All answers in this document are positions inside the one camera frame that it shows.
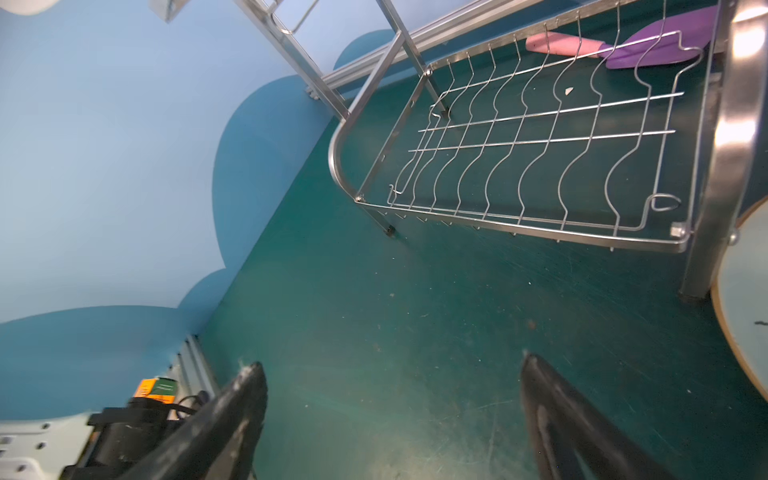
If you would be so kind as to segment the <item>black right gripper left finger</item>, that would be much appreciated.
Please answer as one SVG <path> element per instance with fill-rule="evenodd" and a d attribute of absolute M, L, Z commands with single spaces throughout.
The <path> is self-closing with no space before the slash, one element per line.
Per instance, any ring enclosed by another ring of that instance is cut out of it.
<path fill-rule="evenodd" d="M 230 459 L 231 479 L 249 479 L 267 405 L 263 365 L 254 362 L 243 367 L 215 399 L 121 477 L 203 479 L 215 461 L 225 456 Z"/>

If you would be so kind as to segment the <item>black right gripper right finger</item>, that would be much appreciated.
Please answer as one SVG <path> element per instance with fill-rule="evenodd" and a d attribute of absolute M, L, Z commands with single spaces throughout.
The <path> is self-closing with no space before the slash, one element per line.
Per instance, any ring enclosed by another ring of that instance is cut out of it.
<path fill-rule="evenodd" d="M 671 479 L 673 475 L 568 382 L 544 358 L 526 352 L 522 405 L 541 479 Z"/>

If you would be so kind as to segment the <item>light green flower plate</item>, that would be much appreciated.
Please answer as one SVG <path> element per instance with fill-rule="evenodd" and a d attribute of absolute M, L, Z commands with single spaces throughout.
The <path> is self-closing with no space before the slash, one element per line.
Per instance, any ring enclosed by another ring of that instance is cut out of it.
<path fill-rule="evenodd" d="M 737 221 L 711 290 L 718 323 L 737 362 L 767 396 L 767 200 Z"/>

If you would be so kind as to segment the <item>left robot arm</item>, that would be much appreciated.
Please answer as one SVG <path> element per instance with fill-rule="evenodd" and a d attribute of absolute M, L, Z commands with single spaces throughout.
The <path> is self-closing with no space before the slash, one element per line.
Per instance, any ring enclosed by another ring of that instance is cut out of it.
<path fill-rule="evenodd" d="M 141 387 L 123 407 L 1 425 L 3 479 L 115 479 L 211 399 Z"/>

